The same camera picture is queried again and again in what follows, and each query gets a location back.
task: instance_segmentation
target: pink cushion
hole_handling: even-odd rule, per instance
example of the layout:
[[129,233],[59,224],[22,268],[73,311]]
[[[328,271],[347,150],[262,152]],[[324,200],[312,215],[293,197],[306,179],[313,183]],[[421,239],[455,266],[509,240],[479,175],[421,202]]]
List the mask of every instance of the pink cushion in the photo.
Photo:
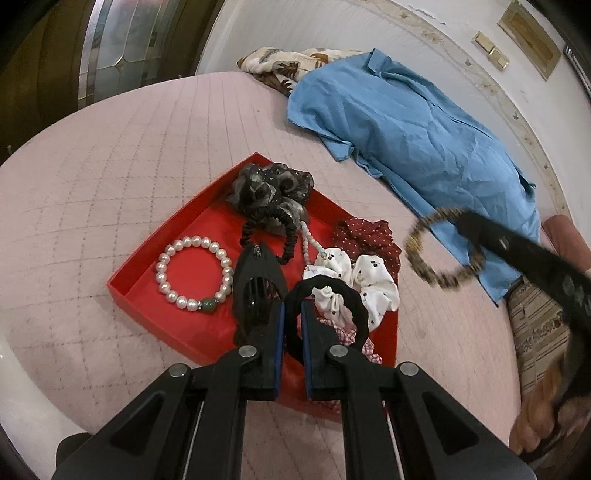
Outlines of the pink cushion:
[[568,217],[554,215],[542,228],[559,256],[581,272],[591,268],[591,249]]

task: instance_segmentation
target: light switch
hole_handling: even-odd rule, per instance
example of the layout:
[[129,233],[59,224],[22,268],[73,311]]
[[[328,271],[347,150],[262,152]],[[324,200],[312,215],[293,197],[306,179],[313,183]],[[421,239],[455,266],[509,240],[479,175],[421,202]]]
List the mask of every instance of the light switch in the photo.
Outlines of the light switch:
[[478,32],[474,37],[474,43],[482,48],[488,55],[488,59],[500,71],[503,71],[509,65],[509,59],[499,50],[491,40],[482,32]]

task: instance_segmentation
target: pearl strand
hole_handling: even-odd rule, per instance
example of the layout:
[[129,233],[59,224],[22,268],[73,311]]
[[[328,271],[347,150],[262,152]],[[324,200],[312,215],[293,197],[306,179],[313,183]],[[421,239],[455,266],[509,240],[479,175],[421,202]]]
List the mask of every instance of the pearl strand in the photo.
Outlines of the pearl strand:
[[312,236],[308,226],[306,225],[306,222],[300,222],[300,225],[301,225],[301,249],[304,252],[304,262],[306,263],[306,265],[311,265],[309,244],[312,244],[312,246],[316,250],[318,250],[318,253],[320,254],[321,258],[326,259],[326,257],[328,256],[326,254],[326,250],[324,250],[324,247],[322,247],[322,245],[320,245],[320,242]]
[[[189,247],[202,247],[203,249],[209,250],[211,253],[215,254],[216,258],[220,261],[220,265],[222,266],[222,285],[220,285],[219,290],[214,294],[212,299],[188,299],[172,290],[170,283],[167,281],[166,271],[171,257],[175,255],[176,252],[180,252],[183,248]],[[194,312],[196,310],[213,312],[216,309],[216,305],[218,303],[223,303],[232,291],[232,283],[234,282],[232,260],[228,257],[228,253],[220,247],[220,244],[212,242],[208,237],[201,238],[200,236],[195,235],[193,237],[185,236],[182,240],[175,240],[172,244],[167,245],[164,248],[164,253],[158,256],[158,262],[155,267],[157,272],[155,279],[158,283],[158,290],[160,293],[166,295],[166,299],[170,303],[174,303],[182,310],[187,309],[189,312]]]

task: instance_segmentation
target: wall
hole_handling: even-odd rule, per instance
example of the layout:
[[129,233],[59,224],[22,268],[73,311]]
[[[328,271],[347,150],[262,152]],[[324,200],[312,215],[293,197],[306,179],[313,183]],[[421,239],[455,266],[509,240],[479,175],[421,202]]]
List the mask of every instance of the wall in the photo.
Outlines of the wall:
[[[383,25],[378,25],[379,22],[370,22],[361,13],[361,6],[365,8],[369,3],[368,0],[226,0],[197,72],[236,69],[235,62],[240,56],[263,45],[291,50],[312,46],[379,47],[434,80],[454,101],[499,135],[509,152],[517,156],[516,163],[538,183],[542,217],[555,213],[548,199],[552,196],[551,189],[544,188],[544,184],[548,185],[543,178],[544,172],[540,173],[539,168],[536,171],[530,165],[531,158],[527,158],[523,148],[515,145],[514,136],[505,131],[505,125],[497,118],[499,112],[494,106],[482,103],[482,92],[475,92],[466,86],[465,79],[441,63],[432,55],[433,52],[425,50],[424,45],[417,44],[408,35],[395,32],[396,25],[390,25],[386,30]],[[587,188],[591,182],[591,160],[586,154],[591,151],[589,101],[565,59],[560,60],[548,82],[545,82],[517,45],[497,26],[496,22],[509,3],[510,0],[415,0],[402,6],[447,35],[466,52],[469,59],[485,69],[517,106],[550,159],[575,224],[591,243],[591,218],[586,212],[587,205],[591,205],[591,189]],[[291,14],[299,10],[298,16],[288,15],[286,7]],[[354,17],[345,10],[351,7],[359,11]],[[533,11],[533,14],[562,48],[564,42],[549,23],[537,12]],[[355,21],[353,28],[350,23],[352,18]],[[478,30],[482,30],[510,58],[511,64],[504,72],[499,72],[488,62],[484,52],[471,43]],[[555,199],[553,203],[554,206],[558,204]]]

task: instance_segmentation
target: striped cushion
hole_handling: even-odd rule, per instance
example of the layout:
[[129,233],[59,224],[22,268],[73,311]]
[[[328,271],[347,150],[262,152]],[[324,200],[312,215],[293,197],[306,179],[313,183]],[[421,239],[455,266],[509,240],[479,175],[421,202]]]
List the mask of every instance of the striped cushion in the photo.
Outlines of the striped cushion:
[[569,330],[562,322],[561,307],[527,280],[509,297],[508,310],[524,398],[566,350]]

